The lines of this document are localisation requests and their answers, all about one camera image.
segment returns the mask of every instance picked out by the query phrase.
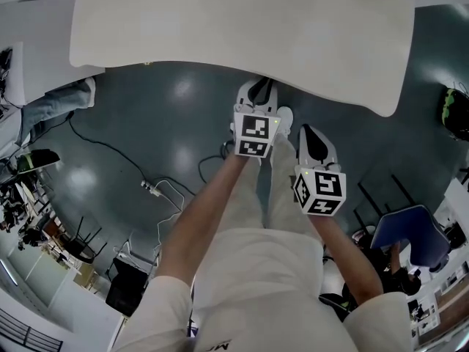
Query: leg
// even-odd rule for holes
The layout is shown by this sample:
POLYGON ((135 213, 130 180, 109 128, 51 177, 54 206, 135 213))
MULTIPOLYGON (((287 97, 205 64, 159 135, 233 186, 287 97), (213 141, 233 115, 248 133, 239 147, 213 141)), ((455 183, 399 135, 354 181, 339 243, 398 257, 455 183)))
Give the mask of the leg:
POLYGON ((320 240, 308 217, 294 202, 290 176, 295 176, 295 148, 283 134, 277 134, 272 151, 272 187, 269 228, 310 235, 320 240))
POLYGON ((259 171, 257 159, 250 158, 237 179, 217 232, 231 228, 263 228, 262 209, 256 194, 259 171))
POLYGON ((21 132, 17 144, 21 145, 31 129, 39 122, 53 119, 76 109, 90 107, 94 98, 94 81, 79 81, 72 86, 48 92, 42 98, 21 109, 21 132))

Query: blue chair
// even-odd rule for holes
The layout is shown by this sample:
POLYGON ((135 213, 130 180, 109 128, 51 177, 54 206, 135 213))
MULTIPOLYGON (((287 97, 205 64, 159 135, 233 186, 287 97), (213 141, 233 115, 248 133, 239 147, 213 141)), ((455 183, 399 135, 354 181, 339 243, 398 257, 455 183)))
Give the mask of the blue chair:
POLYGON ((380 217, 371 248, 377 249, 408 240, 411 246, 410 263, 416 266, 437 268, 446 260, 451 251, 449 239, 430 211, 413 201, 396 176, 391 177, 409 200, 410 207, 391 211, 386 205, 388 212, 383 214, 364 187, 358 184, 365 198, 370 201, 380 217))

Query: desk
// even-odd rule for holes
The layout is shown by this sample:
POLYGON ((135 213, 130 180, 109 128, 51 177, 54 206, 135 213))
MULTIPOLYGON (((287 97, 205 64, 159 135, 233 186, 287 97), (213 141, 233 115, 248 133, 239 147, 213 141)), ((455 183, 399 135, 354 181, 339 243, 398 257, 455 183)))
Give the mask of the desk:
POLYGON ((413 19, 414 0, 76 0, 70 62, 222 65, 387 117, 413 19))
POLYGON ((52 89, 104 71, 102 68, 70 65, 68 57, 74 4, 74 0, 0 4, 0 49, 14 44, 18 48, 18 43, 22 43, 23 100, 12 99, 12 103, 29 103, 52 89))

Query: backpack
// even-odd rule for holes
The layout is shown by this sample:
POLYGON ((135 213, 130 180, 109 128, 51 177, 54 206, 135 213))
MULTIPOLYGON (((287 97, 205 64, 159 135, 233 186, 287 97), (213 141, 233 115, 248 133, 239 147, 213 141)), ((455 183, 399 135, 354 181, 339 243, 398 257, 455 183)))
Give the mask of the backpack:
POLYGON ((441 101, 441 122, 458 139, 469 141, 469 98, 464 92, 447 89, 441 101))

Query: gray floor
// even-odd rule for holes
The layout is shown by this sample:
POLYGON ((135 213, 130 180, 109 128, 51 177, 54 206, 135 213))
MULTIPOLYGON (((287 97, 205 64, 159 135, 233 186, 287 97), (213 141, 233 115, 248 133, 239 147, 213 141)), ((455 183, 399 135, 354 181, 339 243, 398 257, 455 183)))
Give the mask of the gray floor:
MULTIPOLYGON (((410 61, 392 117, 278 85, 279 104, 290 106, 295 114, 292 141, 296 144, 299 127, 309 123, 337 147, 347 173, 348 199, 339 215, 346 231, 358 229, 355 208, 367 224, 377 221, 356 186, 358 181, 383 210, 385 202, 399 208, 406 200, 391 182, 394 173, 416 201, 435 210, 464 163, 468 144, 454 141, 436 114, 439 82, 455 78, 469 85, 469 25, 464 10, 469 12, 449 6, 416 11, 410 61)), ((97 77, 96 106, 78 111, 72 121, 83 135, 124 151, 147 178, 169 175, 198 191, 202 181, 197 163, 216 154, 230 138, 237 91, 252 77, 239 70, 181 62, 108 69, 97 77)), ((103 228, 92 244, 99 248, 108 242, 96 261, 99 272, 111 263, 112 248, 132 231, 133 250, 152 256, 158 239, 156 224, 174 208, 140 186, 141 175, 131 164, 105 147, 80 140, 68 125, 53 129, 36 146, 49 147, 62 158, 59 165, 48 168, 46 180, 64 224, 74 230, 85 216, 84 232, 103 228)), ((206 176, 219 165, 218 160, 206 163, 206 176)), ((179 202, 177 195, 173 200, 179 202)), ((171 223, 162 224, 162 239, 170 228, 171 223)))

